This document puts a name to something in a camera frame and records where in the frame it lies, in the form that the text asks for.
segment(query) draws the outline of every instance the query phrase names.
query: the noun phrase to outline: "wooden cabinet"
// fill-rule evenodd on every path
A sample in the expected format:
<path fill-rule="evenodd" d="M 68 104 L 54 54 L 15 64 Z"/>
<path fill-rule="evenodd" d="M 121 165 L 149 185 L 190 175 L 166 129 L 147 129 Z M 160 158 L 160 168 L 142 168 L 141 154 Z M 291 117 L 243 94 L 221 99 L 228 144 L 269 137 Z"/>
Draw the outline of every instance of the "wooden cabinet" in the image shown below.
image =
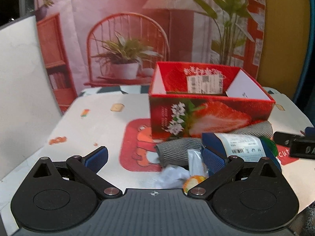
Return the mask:
<path fill-rule="evenodd" d="M 63 43 L 59 13 L 37 22 L 38 38 L 48 78 L 62 112 L 77 98 Z"/>

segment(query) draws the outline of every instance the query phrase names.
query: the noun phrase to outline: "checkered pattern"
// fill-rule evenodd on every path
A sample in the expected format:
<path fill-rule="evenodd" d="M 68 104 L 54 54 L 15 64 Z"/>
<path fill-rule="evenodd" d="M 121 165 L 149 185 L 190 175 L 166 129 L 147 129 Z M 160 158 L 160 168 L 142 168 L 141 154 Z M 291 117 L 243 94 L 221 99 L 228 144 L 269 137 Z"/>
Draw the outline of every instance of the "checkered pattern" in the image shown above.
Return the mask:
<path fill-rule="evenodd" d="M 98 93 L 108 94 L 146 94 L 149 92 L 149 86 L 130 85 L 130 86 L 111 86 L 84 89 L 79 97 L 89 96 Z"/>

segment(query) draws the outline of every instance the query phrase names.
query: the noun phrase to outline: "printed fabric backdrop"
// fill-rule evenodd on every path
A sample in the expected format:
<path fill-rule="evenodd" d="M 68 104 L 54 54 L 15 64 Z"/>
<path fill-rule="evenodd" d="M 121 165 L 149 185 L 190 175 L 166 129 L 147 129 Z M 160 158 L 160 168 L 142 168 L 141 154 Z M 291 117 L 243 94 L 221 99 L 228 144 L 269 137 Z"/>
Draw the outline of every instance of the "printed fabric backdrop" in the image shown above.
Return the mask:
<path fill-rule="evenodd" d="M 66 111 L 88 87 L 148 85 L 156 61 L 242 67 L 256 78 L 265 0 L 35 0 L 51 86 Z"/>

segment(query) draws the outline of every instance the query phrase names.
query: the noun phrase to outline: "red box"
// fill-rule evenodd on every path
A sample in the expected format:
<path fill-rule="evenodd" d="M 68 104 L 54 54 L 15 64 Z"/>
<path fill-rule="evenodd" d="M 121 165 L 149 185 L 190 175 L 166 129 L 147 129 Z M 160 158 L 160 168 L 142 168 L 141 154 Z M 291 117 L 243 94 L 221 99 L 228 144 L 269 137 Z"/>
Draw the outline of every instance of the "red box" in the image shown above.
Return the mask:
<path fill-rule="evenodd" d="M 181 93 L 188 91 L 187 81 L 196 75 L 220 79 L 213 82 L 228 96 Z M 261 85 L 239 67 L 185 62 L 157 62 L 149 100 L 152 137 L 164 140 L 230 132 L 267 120 L 275 105 Z"/>

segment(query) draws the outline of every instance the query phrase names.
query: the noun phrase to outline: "lampshade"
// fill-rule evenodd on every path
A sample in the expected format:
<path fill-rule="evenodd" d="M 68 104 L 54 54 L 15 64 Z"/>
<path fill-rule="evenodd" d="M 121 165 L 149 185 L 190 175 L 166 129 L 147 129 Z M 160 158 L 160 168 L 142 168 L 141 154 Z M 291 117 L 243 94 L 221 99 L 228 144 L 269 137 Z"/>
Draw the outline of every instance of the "lampshade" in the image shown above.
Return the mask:
<path fill-rule="evenodd" d="M 204 12 L 193 0 L 147 0 L 143 9 L 175 9 Z"/>

